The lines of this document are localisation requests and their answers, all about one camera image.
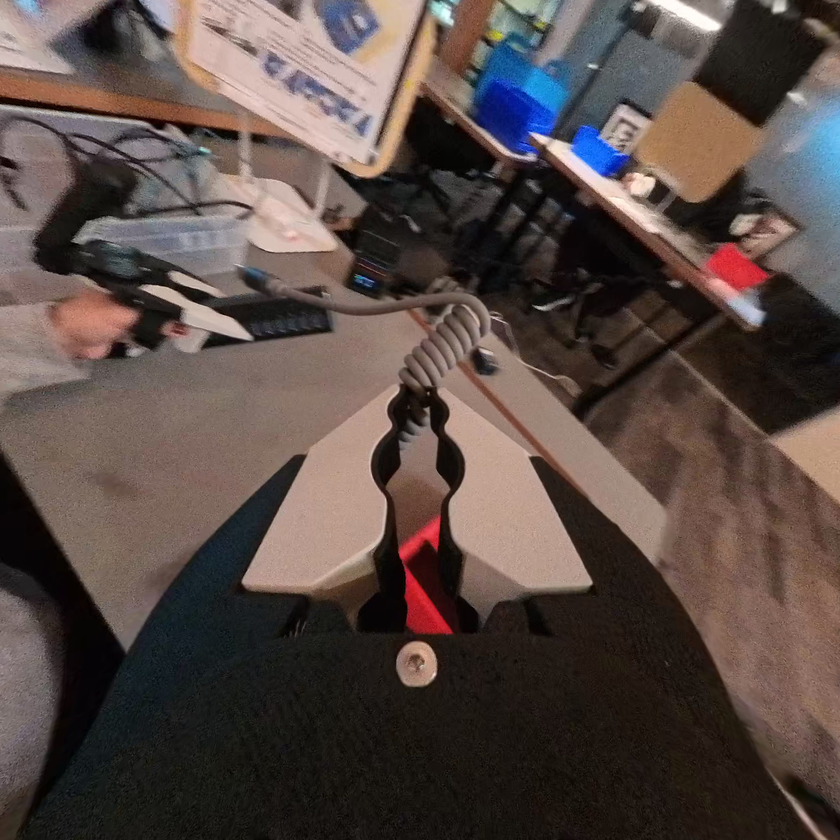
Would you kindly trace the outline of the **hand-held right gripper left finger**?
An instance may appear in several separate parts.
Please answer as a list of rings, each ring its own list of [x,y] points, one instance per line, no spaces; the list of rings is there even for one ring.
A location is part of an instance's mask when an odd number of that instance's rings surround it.
[[[387,484],[401,466],[403,388],[387,388],[310,447],[241,581],[340,606],[368,632],[406,629],[406,574]]]

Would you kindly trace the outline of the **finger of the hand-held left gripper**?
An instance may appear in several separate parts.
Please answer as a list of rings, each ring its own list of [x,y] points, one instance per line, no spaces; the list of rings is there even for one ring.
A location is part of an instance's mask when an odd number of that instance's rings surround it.
[[[210,304],[227,295],[205,279],[174,269],[146,277],[139,289],[171,303]]]
[[[175,338],[177,343],[204,343],[209,333],[235,341],[255,341],[238,320],[201,304],[188,303],[181,307],[180,324],[186,332]]]

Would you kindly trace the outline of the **black usb hub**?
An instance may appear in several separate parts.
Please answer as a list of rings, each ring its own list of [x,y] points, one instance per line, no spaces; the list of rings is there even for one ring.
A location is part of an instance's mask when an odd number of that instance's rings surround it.
[[[223,298],[213,308],[239,322],[250,333],[252,343],[334,332],[331,311],[287,297],[252,291]]]

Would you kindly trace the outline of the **large red plastic bin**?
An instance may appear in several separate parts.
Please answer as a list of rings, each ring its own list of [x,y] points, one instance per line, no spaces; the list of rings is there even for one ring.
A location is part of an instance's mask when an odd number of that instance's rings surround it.
[[[440,517],[399,548],[405,572],[406,628],[414,634],[449,635],[460,630],[455,598],[447,594],[438,567]]]

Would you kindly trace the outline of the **person's left forearm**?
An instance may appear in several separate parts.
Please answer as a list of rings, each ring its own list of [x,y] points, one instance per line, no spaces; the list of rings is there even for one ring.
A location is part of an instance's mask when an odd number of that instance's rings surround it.
[[[62,348],[47,302],[1,307],[1,403],[15,394],[83,382],[88,367]]]

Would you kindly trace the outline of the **person's left hand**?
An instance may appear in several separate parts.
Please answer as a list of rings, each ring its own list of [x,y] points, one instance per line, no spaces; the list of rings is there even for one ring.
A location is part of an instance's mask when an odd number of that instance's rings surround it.
[[[84,290],[49,306],[48,318],[58,345],[74,361],[110,356],[140,320],[140,312],[102,290]]]

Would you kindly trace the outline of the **small white red-tagged item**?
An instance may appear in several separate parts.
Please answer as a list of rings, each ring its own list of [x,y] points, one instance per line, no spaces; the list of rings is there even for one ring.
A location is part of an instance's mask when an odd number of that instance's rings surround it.
[[[274,196],[269,195],[259,205],[257,215],[263,227],[278,238],[293,242],[309,236],[309,216]]]

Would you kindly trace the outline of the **wood-edged side table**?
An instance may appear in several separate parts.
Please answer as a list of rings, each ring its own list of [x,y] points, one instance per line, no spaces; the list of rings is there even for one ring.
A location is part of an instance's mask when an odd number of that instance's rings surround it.
[[[70,75],[2,68],[3,100],[28,107],[64,109],[237,131],[243,126],[235,107],[195,84],[178,66],[142,67],[105,62]]]

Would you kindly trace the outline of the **instruction sign stand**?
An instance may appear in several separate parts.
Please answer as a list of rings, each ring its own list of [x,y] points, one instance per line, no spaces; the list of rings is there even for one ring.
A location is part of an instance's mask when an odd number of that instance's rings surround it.
[[[235,106],[234,193],[248,211],[248,241],[269,253],[328,253],[323,222],[333,167],[362,179],[384,174],[403,142],[434,57],[427,2],[177,2],[172,45],[185,73]],[[318,177],[308,201],[277,175],[253,172],[257,122],[310,150]],[[278,238],[260,223],[269,196],[311,219],[309,236]]]

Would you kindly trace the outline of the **dark-legged work table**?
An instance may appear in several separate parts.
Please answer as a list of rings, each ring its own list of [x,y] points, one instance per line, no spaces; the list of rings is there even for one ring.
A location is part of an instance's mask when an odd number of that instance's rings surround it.
[[[576,397],[571,408],[576,418],[587,418],[608,396],[633,382],[666,354],[685,347],[718,316],[735,323],[746,333],[760,330],[764,311],[754,300],[744,297],[719,277],[695,265],[675,247],[665,236],[665,216],[636,202],[619,181],[595,173],[573,153],[570,143],[538,133],[532,133],[530,141],[539,159],[569,184],[573,199],[582,206],[577,213],[579,216],[589,224],[604,224],[604,218],[610,218],[610,225],[621,228],[638,248],[657,260],[655,268],[639,275],[645,278],[648,286],[670,287],[671,292],[660,292],[666,307],[682,312],[688,319],[684,329],[627,367],[613,381],[606,385],[593,385]]]
[[[472,93],[465,79],[440,58],[433,58],[423,81],[423,95],[442,118],[491,158],[490,168],[481,176],[499,190],[491,209],[481,218],[467,223],[468,232],[459,236],[456,258],[459,268],[470,270],[477,278],[478,292],[488,295],[508,289],[521,274],[514,262],[513,250],[522,230],[529,224],[529,213],[524,212],[519,227],[509,234],[503,234],[500,225],[516,200],[524,196],[529,179],[538,173],[539,166],[535,154],[511,151],[478,125],[472,115]]]

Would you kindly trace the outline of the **small red bin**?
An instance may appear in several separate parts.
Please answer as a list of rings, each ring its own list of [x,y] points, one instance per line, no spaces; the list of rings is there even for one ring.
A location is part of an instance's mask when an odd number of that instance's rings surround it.
[[[703,265],[709,277],[715,277],[735,291],[757,287],[772,277],[734,244],[720,245]]]

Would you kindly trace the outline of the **large blue bin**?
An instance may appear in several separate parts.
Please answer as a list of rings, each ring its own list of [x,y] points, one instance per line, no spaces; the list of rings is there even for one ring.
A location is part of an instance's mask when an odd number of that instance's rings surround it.
[[[557,108],[508,81],[495,79],[477,102],[474,121],[509,152],[535,154],[532,134],[550,133],[557,116]]]

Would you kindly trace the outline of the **small blue bin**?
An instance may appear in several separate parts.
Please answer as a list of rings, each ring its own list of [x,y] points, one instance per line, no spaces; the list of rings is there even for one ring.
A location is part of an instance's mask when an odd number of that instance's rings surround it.
[[[630,154],[613,148],[601,138],[598,130],[589,125],[577,129],[570,151],[593,172],[606,178],[617,175],[631,160]]]

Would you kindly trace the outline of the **framed black-white marker sign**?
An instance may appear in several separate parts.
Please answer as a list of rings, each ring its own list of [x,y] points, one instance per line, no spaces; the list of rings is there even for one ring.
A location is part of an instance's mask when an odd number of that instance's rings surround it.
[[[631,154],[642,139],[653,115],[635,102],[621,100],[604,122],[599,137],[621,154]]]
[[[773,204],[735,216],[728,235],[736,248],[751,261],[758,261],[797,235],[800,225]]]

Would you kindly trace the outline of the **light blue container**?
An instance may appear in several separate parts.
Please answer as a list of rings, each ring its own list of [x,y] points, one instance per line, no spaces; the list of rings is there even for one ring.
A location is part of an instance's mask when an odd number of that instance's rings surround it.
[[[515,39],[504,40],[490,52],[478,76],[471,104],[476,109],[490,84],[500,81],[523,91],[545,108],[559,112],[570,95],[570,77],[571,69],[564,60],[552,59],[540,65],[532,52]]]

